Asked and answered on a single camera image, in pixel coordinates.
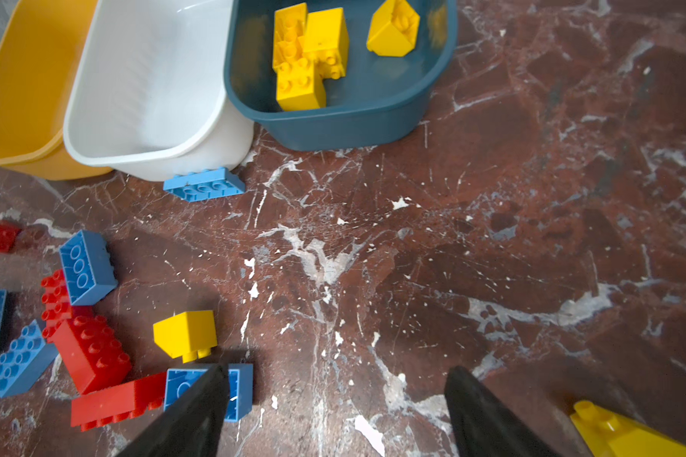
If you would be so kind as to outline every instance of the yellow lego brick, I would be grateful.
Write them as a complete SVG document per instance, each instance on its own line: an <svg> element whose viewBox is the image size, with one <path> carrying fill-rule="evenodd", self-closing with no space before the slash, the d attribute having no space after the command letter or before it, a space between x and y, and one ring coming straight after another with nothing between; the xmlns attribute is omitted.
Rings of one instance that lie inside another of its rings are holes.
<svg viewBox="0 0 686 457"><path fill-rule="evenodd" d="M572 422L595 457L686 457L686 446L591 401L574 405Z"/></svg>
<svg viewBox="0 0 686 457"><path fill-rule="evenodd" d="M290 65L284 62L277 72L277 103L285 111L325 107L325 88L313 63L304 57Z"/></svg>
<svg viewBox="0 0 686 457"><path fill-rule="evenodd" d="M386 0L374 13L366 47L387 57L406 56L417 44L419 14L406 0Z"/></svg>
<svg viewBox="0 0 686 457"><path fill-rule="evenodd" d="M187 311L153 324L155 344L183 363L210 355L218 345L212 311Z"/></svg>
<svg viewBox="0 0 686 457"><path fill-rule="evenodd" d="M283 62L294 64L302 57L306 23L307 3L282 8L274 12L272 69L275 72L278 71Z"/></svg>
<svg viewBox="0 0 686 457"><path fill-rule="evenodd" d="M348 28L343 8L307 15L303 55L323 78L343 78L348 67Z"/></svg>

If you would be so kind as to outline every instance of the marble floor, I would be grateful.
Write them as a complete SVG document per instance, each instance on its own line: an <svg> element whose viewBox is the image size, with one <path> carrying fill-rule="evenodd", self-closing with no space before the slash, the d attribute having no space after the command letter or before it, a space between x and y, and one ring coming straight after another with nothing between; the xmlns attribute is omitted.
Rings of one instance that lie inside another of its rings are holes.
<svg viewBox="0 0 686 457"><path fill-rule="evenodd" d="M9 336L72 233L119 287L96 305L128 379L180 365L152 324L212 309L209 360L255 364L219 455L456 455L463 365L564 456L589 399L686 443L686 0L463 0L455 57L401 141L298 153L259 131L237 197L186 204L122 173L0 169ZM0 455L114 455L157 412L85 433L57 361L0 400Z"/></svg>

